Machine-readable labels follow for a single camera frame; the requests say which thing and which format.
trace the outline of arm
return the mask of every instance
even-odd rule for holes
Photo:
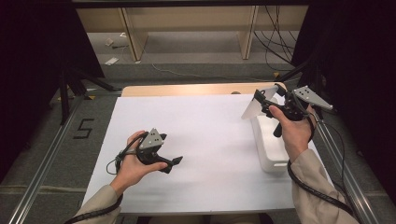
[[[277,107],[270,106],[269,109],[282,125],[282,137],[294,174],[309,187],[344,202],[344,197],[327,180],[324,167],[314,151],[308,149],[311,135],[308,121],[290,121]],[[302,223],[358,223],[344,210],[308,193],[294,182],[292,197]]]
[[[128,138],[127,145],[143,132],[144,131],[140,131],[130,136]],[[136,148],[137,144],[138,142],[136,141],[132,147]],[[139,161],[136,155],[125,156],[120,171],[117,173],[110,185],[103,186],[99,189],[98,192],[96,192],[96,194],[79,209],[76,216],[111,206],[125,190],[137,184],[144,175],[153,171],[161,170],[166,166],[167,164],[165,162],[145,165]],[[80,221],[79,223],[114,223],[119,213],[120,207],[104,216],[93,217]]]

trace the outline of sleeve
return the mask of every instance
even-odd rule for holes
[[[294,174],[309,187],[345,202],[344,197],[332,186],[323,165],[315,152],[308,149],[291,165]],[[327,203],[301,189],[292,181],[292,197],[302,223],[358,223],[349,213]]]
[[[99,189],[76,213],[76,216],[97,211],[113,205],[117,201],[116,191],[109,185],[103,186]],[[112,212],[100,216],[93,217],[78,223],[114,223],[120,213],[121,208],[118,207]]]

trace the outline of right hand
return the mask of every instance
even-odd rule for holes
[[[145,131],[139,131],[131,135],[127,140],[127,145],[129,145],[137,136],[144,133]],[[137,148],[138,141],[131,145],[132,148]],[[132,185],[137,184],[143,176],[148,173],[159,171],[168,164],[165,162],[155,162],[150,165],[145,165],[136,157],[136,155],[126,155],[114,180],[111,182],[110,186],[116,191],[117,196],[120,195]]]
[[[311,126],[308,120],[291,121],[283,114],[283,112],[274,105],[270,105],[269,110],[282,125],[282,138],[285,142],[285,149],[288,152],[291,162],[308,149],[309,138],[311,137]],[[307,109],[310,113],[314,113],[314,109],[309,106]]]

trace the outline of gray floor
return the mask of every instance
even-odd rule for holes
[[[282,36],[293,46],[294,41],[289,33],[282,33]],[[125,38],[120,37],[120,34],[89,34],[89,37],[98,61],[102,64],[106,81],[117,87],[252,82],[273,80],[274,72],[278,72],[265,63],[265,50],[255,37],[249,60],[242,60],[236,33],[233,32],[152,33],[149,35],[143,58],[138,63],[131,60],[128,48],[113,49],[105,45],[109,37],[114,40],[112,46],[126,45]],[[285,56],[282,48],[276,48],[276,51]],[[112,57],[119,60],[111,66],[104,65]],[[267,54],[267,60],[277,69],[292,68],[271,53]],[[89,88],[97,88],[89,82],[86,84]],[[286,84],[292,89],[296,80]],[[114,94],[97,95],[93,100],[87,99],[82,102],[25,223],[63,223],[76,213],[90,181],[117,97],[118,95]],[[57,95],[50,104],[52,109],[45,114],[41,125],[32,136],[31,148],[21,153],[0,185],[0,223],[7,223],[10,219],[12,211],[31,182],[60,127],[61,105]],[[396,223],[394,204],[364,158],[356,153],[359,149],[343,121],[334,114],[325,113],[324,116],[325,120],[341,133],[346,145],[346,162],[377,213],[379,223]],[[78,131],[83,119],[93,119],[84,124],[87,125],[84,127],[92,128],[92,132],[89,138],[76,139],[76,136],[86,133]],[[332,179],[340,183],[340,175],[318,134],[315,135],[314,142]],[[300,223],[294,210],[273,211],[269,212],[269,215],[275,223]],[[135,217],[120,217],[118,223],[134,221]]]

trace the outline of white container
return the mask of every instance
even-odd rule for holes
[[[284,172],[289,161],[282,137],[275,137],[274,130],[279,122],[265,114],[251,119],[259,160],[265,172]]]

